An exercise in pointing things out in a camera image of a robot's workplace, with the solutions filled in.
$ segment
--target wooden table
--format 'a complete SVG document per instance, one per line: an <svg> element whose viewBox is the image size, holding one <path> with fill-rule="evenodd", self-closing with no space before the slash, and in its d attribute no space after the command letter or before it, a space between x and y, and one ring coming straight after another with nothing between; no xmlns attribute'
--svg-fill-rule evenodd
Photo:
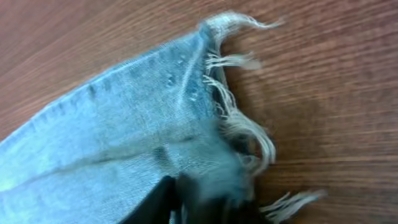
<svg viewBox="0 0 398 224"><path fill-rule="evenodd" d="M244 30L223 49L263 61L227 69L239 106L278 150L259 199L327 189L294 223L397 223L395 0L2 0L0 139L105 68L228 9L286 21Z"/></svg>

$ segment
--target wood grain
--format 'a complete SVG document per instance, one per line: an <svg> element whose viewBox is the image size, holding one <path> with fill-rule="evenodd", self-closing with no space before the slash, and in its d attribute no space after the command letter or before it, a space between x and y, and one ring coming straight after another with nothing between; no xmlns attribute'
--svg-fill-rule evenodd
<svg viewBox="0 0 398 224"><path fill-rule="evenodd" d="M260 200L327 189L292 223L396 223L395 0L0 1L0 139L105 68L228 9L286 21L244 30L223 48L264 62L227 70L239 106L278 148Z"/></svg>

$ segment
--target denim fabric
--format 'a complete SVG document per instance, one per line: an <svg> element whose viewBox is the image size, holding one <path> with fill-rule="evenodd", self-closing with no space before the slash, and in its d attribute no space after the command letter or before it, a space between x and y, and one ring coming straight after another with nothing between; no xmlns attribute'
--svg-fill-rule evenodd
<svg viewBox="0 0 398 224"><path fill-rule="evenodd" d="M116 223L165 175L245 197L203 83L206 25L57 99L0 143L0 223Z"/></svg>

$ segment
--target white thread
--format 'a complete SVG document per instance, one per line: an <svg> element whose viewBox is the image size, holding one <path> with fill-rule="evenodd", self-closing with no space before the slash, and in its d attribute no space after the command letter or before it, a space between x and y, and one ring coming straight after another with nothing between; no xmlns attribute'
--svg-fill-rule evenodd
<svg viewBox="0 0 398 224"><path fill-rule="evenodd" d="M213 31L217 47L219 47L225 38L237 33L243 26L257 29L271 29L283 24L284 21L283 18L280 18L277 22L265 24L258 22L253 17L229 11L207 19L206 23Z"/></svg>
<svg viewBox="0 0 398 224"><path fill-rule="evenodd" d="M254 121L240 112L240 110L238 110L234 95L231 93L231 91L225 88L221 82L206 75L204 82L218 90L220 93L221 102L224 104L224 109L220 114L220 116L224 119L224 125L221 128L223 135L228 139L234 139L239 135L247 135L257 139L262 151L262 162L252 174L254 176L260 174L270 163L275 162L276 153L273 143L267 137L266 132L260 125L256 124Z"/></svg>
<svg viewBox="0 0 398 224"><path fill-rule="evenodd" d="M220 57L217 54L208 54L208 60L206 60L206 69L210 70L214 67L225 67L225 66L239 66L245 69L259 69L261 64L258 60L252 58L252 53L247 55L229 55Z"/></svg>
<svg viewBox="0 0 398 224"><path fill-rule="evenodd" d="M221 57L220 45L227 36L237 32L242 26L269 29L278 26L281 22L267 25L244 14L226 12L209 18L206 20L206 23L212 30L216 42L216 49L210 50L205 62L206 70L208 71L207 74L210 74L210 70L225 66L239 66L248 69L259 68L261 64L252 59L252 54ZM252 171L253 167L258 167L252 171L252 175L258 175L266 169L270 163L275 161L275 147L264 129L238 110L234 95L228 90L224 71L219 69L218 72L221 74L221 82L209 75L205 75L204 82L209 86L215 87L220 93L221 102L223 104L223 110L220 110L220 116L224 121L224 126L221 128L221 131L226 138L229 139L246 135L257 140L262 151L262 162L259 166L255 166L253 162L250 163L250 166L246 164L246 168Z"/></svg>
<svg viewBox="0 0 398 224"><path fill-rule="evenodd" d="M234 95L228 90L225 75L223 69L219 69L224 66L240 66L243 68L256 68L260 66L260 63L251 58L249 55L229 55L221 57L220 47L222 41L227 36L236 33L242 26L251 26L260 29L270 29L279 26L283 21L279 21L273 24L263 24L252 17L244 14L238 14L235 12L226 12L214 17L211 17L206 21L210 29L213 32L213 37L216 43L216 50L209 50L211 53L208 54L206 60L206 75L205 83L209 86L215 87L220 93L222 107L219 103L216 107L220 111L220 116L223 118L224 126L221 128L223 134L230 139L237 136L246 135L257 140L261 146L262 151L262 162L258 165L258 161L254 156L238 155L242 164L246 167L252 175L260 174L270 163L275 162L275 147L271 140L268 138L264 129L245 116L236 106L236 100ZM218 78L220 81L210 77L210 70L218 69ZM260 208L260 212L267 212L266 217L274 223L280 223L283 220L291 217L298 209L310 203L318 198L325 196L325 191L318 192L303 192L299 193L291 198L289 193L277 200L270 206ZM253 189L248 192L248 199L253 197Z"/></svg>
<svg viewBox="0 0 398 224"><path fill-rule="evenodd" d="M290 193L285 194L282 198L274 202L272 205L259 209L260 212L267 213L266 217L274 222L280 223L293 214L295 214L304 205L316 201L326 195L324 190L316 192L302 192L289 198Z"/></svg>

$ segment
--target brown wooden table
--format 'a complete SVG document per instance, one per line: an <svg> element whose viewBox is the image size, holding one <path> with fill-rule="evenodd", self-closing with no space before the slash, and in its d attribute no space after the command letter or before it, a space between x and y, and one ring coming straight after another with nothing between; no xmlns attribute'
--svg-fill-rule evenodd
<svg viewBox="0 0 398 224"><path fill-rule="evenodd" d="M239 106L278 149L259 198L327 189L294 223L397 223L396 0L2 0L0 139L105 68L228 9L286 20L223 49L263 61L227 69Z"/></svg>

